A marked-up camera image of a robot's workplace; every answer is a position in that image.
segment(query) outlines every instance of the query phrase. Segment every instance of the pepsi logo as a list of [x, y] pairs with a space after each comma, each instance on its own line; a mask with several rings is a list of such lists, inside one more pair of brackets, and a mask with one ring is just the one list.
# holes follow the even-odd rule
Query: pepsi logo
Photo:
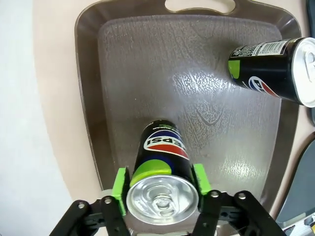
[[159, 130], [151, 134], [143, 148], [149, 151], [159, 151], [177, 155], [189, 160], [181, 137], [170, 130]]
[[258, 91], [258, 92], [264, 92], [264, 93], [267, 93], [267, 94], [272, 95], [274, 97], [279, 97], [275, 92], [273, 92], [271, 90], [271, 88], [269, 88], [268, 85], [266, 85], [265, 82], [263, 82], [257, 76], [250, 77], [250, 80], [249, 80], [248, 83], [249, 83], [250, 88], [252, 90], [255, 90], [255, 91]]

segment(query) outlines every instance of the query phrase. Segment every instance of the silver can top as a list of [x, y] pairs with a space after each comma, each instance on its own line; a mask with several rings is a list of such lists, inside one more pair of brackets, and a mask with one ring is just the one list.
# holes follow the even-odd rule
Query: silver can top
[[198, 193], [190, 182], [178, 176], [150, 176], [130, 188], [126, 203], [128, 211], [145, 223], [171, 225], [193, 214]]
[[293, 54], [292, 78], [297, 96], [307, 107], [315, 107], [315, 39], [301, 40]]

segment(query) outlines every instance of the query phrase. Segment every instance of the pepsi can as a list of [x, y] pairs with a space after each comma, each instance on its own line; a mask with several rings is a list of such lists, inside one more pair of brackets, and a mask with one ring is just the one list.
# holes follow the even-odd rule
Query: pepsi can
[[315, 39], [295, 38], [235, 49], [233, 81], [247, 89], [315, 107]]
[[127, 194], [128, 211], [154, 225], [188, 218], [198, 205], [186, 147], [175, 124], [156, 120], [143, 131]]

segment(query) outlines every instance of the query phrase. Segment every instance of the screw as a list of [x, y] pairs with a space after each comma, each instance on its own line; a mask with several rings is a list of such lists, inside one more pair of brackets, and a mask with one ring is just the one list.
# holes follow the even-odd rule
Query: screw
[[219, 196], [219, 193], [217, 191], [213, 191], [211, 192], [210, 196], [213, 198], [217, 198]]
[[109, 203], [111, 203], [112, 202], [112, 200], [110, 199], [110, 198], [105, 198], [105, 203], [106, 204], [109, 204]]
[[80, 204], [78, 205], [78, 207], [79, 207], [80, 209], [82, 209], [84, 206], [85, 206], [84, 203], [80, 203]]
[[244, 193], [240, 193], [238, 195], [238, 198], [244, 200], [246, 198], [246, 195]]

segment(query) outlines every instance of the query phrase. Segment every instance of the beige table surface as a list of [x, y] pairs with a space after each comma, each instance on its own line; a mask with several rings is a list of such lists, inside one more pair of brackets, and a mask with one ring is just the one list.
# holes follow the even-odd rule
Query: beige table surface
[[[34, 0], [34, 58], [40, 100], [49, 138], [63, 179], [71, 197], [89, 202], [100, 196], [80, 98], [74, 24], [80, 12], [94, 0]], [[304, 0], [261, 0], [291, 12], [298, 20], [302, 35], [308, 35]], [[168, 0], [171, 10], [210, 7], [224, 10], [231, 0]], [[315, 131], [307, 119], [306, 108], [300, 107], [297, 131], [289, 165], [271, 214], [284, 196], [292, 167], [301, 149]]]

